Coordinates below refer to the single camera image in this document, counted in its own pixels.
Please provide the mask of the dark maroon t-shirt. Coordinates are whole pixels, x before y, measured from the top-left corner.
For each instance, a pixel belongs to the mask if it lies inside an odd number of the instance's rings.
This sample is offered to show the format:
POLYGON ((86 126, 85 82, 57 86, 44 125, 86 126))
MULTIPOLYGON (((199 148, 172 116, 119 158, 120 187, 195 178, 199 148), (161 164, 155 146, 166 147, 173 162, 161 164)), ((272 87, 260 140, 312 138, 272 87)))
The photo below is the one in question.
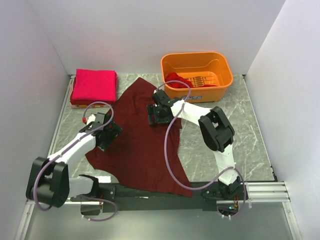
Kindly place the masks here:
MULTIPOLYGON (((147 105, 156 87, 139 77, 121 95, 112 108, 114 122, 122 128, 106 151, 93 149, 85 155, 90 165, 115 176, 126 187, 148 192, 171 193, 191 197, 192 191, 171 177, 164 155, 166 125, 149 125, 147 105)), ((181 121, 170 129, 167 155, 174 176, 191 186, 178 156, 181 121)))

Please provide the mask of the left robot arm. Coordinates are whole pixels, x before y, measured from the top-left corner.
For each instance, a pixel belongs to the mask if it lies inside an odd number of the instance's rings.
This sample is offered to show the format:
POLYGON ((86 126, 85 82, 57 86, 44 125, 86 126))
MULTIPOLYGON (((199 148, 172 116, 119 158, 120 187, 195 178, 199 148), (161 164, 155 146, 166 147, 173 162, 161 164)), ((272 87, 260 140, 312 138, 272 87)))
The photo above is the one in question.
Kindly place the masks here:
POLYGON ((94 201, 101 195, 99 180, 87 174, 70 177, 72 170, 94 149, 105 151, 122 132, 113 114, 97 113, 62 149, 48 157, 37 157, 31 166, 26 198, 51 207, 61 207, 69 198, 83 195, 94 201))

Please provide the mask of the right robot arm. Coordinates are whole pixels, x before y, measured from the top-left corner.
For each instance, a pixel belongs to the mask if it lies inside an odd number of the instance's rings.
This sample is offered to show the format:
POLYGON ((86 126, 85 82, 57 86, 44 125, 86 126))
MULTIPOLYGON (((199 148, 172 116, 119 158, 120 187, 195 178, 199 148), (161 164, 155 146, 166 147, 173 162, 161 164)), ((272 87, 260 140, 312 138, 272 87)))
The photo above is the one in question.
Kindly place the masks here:
POLYGON ((235 168, 233 142, 235 130, 220 107, 205 108, 189 102, 184 98, 170 98, 164 90, 155 90, 153 105, 147 106, 148 122, 169 124, 164 137, 164 158, 170 176, 182 188, 197 191, 214 185, 213 196, 220 200, 230 200, 237 194, 242 183, 241 175, 235 168), (188 187, 182 184, 171 170, 168 159, 168 138, 176 119, 184 119, 200 128, 205 145, 213 151, 218 167, 218 176, 201 187, 188 187))

